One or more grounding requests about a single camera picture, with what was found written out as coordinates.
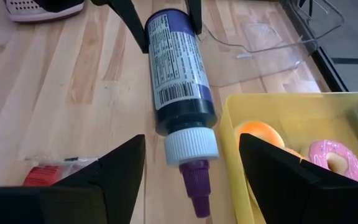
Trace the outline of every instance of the bottle label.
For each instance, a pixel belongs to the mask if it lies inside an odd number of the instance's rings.
[[[189,99],[212,102],[200,50],[188,18],[178,11],[165,13],[152,19],[147,26],[155,109]]]

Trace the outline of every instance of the pink object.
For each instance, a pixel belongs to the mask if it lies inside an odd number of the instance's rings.
[[[318,166],[358,181],[358,159],[341,143],[330,140],[313,142],[309,159]]]
[[[48,12],[34,1],[5,0],[6,14],[14,22],[45,22],[64,19],[80,13],[84,3],[62,10]]]

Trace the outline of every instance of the red object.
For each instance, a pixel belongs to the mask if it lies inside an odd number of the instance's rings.
[[[24,180],[23,186],[51,186],[60,180],[62,166],[34,167]]]

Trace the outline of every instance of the barcode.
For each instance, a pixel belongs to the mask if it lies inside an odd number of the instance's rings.
[[[193,88],[190,82],[176,84],[160,90],[160,104],[164,104],[170,100],[174,100],[184,96],[194,96]]]

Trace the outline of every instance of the pink frosting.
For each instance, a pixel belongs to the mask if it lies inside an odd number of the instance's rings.
[[[358,181],[358,159],[346,146],[341,143],[322,140],[316,141],[310,145],[310,162],[329,170],[327,154],[335,153],[347,161],[347,169],[342,174],[350,179]]]

